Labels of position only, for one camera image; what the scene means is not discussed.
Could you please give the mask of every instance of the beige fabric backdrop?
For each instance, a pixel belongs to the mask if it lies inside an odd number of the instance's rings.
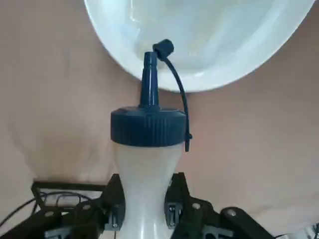
[[[192,195],[242,207],[276,234],[319,221],[318,24],[317,2],[261,68],[188,96],[194,140],[177,171]],[[107,182],[110,112],[136,104],[140,84],[104,50],[80,0],[1,0],[0,32],[3,218],[31,197],[33,178]]]

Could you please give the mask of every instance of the black cable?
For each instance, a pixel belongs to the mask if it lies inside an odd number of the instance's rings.
[[[56,191],[56,192],[51,192],[51,193],[46,193],[46,194],[42,194],[40,195],[40,197],[47,197],[50,195],[59,195],[59,194],[69,194],[69,195],[74,195],[74,196],[78,196],[81,198],[84,198],[86,200],[88,200],[89,202],[95,204],[95,206],[97,206],[102,213],[104,213],[103,208],[97,204],[95,201],[93,201],[91,198],[89,198],[88,196],[82,195],[80,193],[75,193],[75,192],[67,192],[67,191]],[[1,222],[0,222],[0,228],[12,217],[14,216],[17,212],[19,212],[21,209],[23,209],[24,207],[26,207],[27,205],[29,205],[30,203],[34,202],[36,200],[36,198],[32,198],[28,201],[26,201],[25,203],[21,204],[19,207],[17,207],[16,209],[14,209],[11,213],[9,213]]]

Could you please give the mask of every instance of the white plastic bottle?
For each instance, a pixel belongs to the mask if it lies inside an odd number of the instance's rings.
[[[170,238],[164,199],[182,150],[183,144],[143,148],[114,143],[126,203],[118,239]]]
[[[157,56],[147,52],[140,105],[111,113],[111,139],[126,204],[118,239],[170,238],[164,200],[185,132],[185,113],[159,107]]]

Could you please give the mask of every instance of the screw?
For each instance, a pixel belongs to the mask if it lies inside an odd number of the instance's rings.
[[[228,209],[227,213],[231,215],[232,217],[236,216],[236,212],[233,209]]]
[[[90,208],[91,208],[91,206],[89,204],[86,204],[86,205],[83,206],[83,210],[88,210]]]
[[[54,214],[54,212],[50,211],[50,212],[46,212],[44,214],[45,217],[51,217]]]
[[[195,209],[200,209],[200,204],[199,203],[193,203],[193,208]]]

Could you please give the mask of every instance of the white bowl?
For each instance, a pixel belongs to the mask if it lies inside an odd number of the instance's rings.
[[[165,38],[187,92],[224,86],[255,70],[294,33],[315,0],[84,0],[111,56],[141,79],[143,53]],[[159,87],[178,91],[159,64]]]

